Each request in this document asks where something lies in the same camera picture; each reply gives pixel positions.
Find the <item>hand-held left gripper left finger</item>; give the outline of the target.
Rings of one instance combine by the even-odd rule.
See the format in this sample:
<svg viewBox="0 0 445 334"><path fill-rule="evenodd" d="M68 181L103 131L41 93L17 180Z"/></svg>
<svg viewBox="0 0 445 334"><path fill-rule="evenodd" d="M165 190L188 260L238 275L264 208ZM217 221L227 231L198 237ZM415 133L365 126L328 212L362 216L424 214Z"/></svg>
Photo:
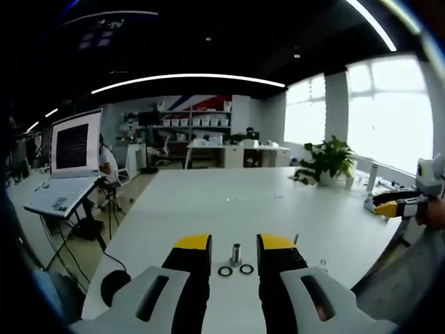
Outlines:
<svg viewBox="0 0 445 334"><path fill-rule="evenodd" d="M70 326L73 333L201 333L210 295L212 237L180 239L161 267L132 278L126 269L102 280L108 310Z"/></svg>

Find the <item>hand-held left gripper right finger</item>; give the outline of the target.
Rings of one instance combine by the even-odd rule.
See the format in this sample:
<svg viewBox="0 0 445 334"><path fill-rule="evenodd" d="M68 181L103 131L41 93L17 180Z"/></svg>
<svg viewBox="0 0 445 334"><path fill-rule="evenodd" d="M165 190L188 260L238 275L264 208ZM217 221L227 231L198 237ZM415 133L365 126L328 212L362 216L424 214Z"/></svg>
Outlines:
<svg viewBox="0 0 445 334"><path fill-rule="evenodd" d="M257 235L259 299L267 333L394 333L357 306L355 294L319 267L309 267L296 245Z"/></svg>

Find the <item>person's right hand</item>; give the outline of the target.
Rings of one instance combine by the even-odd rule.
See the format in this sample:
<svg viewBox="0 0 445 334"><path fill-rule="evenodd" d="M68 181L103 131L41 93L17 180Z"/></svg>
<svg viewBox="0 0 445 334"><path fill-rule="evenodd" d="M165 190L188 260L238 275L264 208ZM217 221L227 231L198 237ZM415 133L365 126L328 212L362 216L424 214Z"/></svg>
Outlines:
<svg viewBox="0 0 445 334"><path fill-rule="evenodd" d="M428 203L425 214L417 216L417 225L426 225L434 230L443 230L445 226L444 199L434 199Z"/></svg>

